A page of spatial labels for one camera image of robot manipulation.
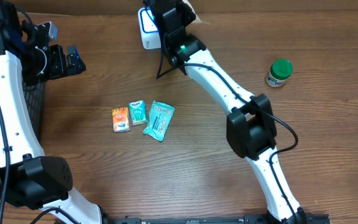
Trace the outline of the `orange red tissue pack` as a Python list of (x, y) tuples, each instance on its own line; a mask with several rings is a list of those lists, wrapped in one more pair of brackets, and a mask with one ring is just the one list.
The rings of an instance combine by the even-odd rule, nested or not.
[(128, 107), (112, 109), (113, 131), (115, 133), (129, 131), (129, 109)]

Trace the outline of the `teal Kleenex tissue pack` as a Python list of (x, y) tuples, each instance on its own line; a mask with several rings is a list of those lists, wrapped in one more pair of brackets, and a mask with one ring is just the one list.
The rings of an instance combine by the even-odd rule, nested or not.
[(146, 104), (144, 100), (129, 103), (132, 124), (134, 126), (147, 123)]

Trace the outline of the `green toilet tissue wipes pack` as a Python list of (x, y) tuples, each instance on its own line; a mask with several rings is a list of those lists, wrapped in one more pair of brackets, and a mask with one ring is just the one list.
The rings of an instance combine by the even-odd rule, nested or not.
[(144, 134), (162, 142), (174, 112), (174, 107), (166, 103), (153, 101), (149, 111), (149, 122), (144, 129)]

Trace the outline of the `green cap white bottle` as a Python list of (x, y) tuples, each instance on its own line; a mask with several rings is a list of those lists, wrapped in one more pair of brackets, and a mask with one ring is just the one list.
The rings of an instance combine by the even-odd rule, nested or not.
[(265, 76), (265, 82), (267, 85), (278, 88), (284, 85), (293, 73), (292, 63), (284, 58), (274, 61), (270, 70)]

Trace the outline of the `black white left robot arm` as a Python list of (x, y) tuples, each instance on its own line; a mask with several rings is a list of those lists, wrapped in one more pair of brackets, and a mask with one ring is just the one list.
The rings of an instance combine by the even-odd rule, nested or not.
[(0, 0), (0, 204), (51, 213), (63, 223), (108, 223), (103, 209), (74, 188), (67, 161), (46, 156), (30, 120), (25, 91), (85, 71), (73, 45), (55, 43), (51, 22), (19, 20)]

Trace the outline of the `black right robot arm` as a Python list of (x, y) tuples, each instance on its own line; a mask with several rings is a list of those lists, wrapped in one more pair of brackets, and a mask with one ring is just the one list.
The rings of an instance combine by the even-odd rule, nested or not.
[(269, 99), (253, 95), (238, 85), (215, 61), (211, 52), (186, 27), (195, 19), (192, 8), (181, 0), (144, 1), (153, 15), (162, 54), (173, 69), (181, 70), (201, 85), (226, 114), (226, 139), (237, 156), (254, 171), (267, 202), (268, 223), (307, 223), (308, 218), (293, 196), (280, 163), (276, 124), (293, 129), (272, 113)]

